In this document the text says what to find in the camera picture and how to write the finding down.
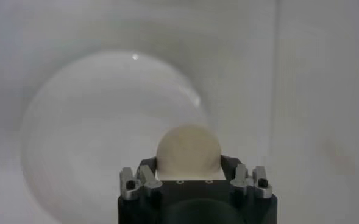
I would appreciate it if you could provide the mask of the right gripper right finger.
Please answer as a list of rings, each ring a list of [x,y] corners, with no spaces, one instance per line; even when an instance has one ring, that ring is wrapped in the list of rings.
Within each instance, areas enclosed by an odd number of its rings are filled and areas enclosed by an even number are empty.
[[[238,158],[222,155],[221,168],[234,191],[246,196],[252,188],[256,198],[272,197],[272,186],[267,179],[264,166],[256,166],[252,170],[252,175],[249,175],[248,168]]]

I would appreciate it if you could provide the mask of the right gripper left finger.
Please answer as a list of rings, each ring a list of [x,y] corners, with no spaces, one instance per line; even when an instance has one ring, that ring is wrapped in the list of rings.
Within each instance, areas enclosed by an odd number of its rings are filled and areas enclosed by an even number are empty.
[[[156,170],[156,157],[142,160],[135,173],[131,167],[124,167],[119,175],[121,198],[137,200],[142,193],[151,197],[159,192],[163,183],[156,178]]]

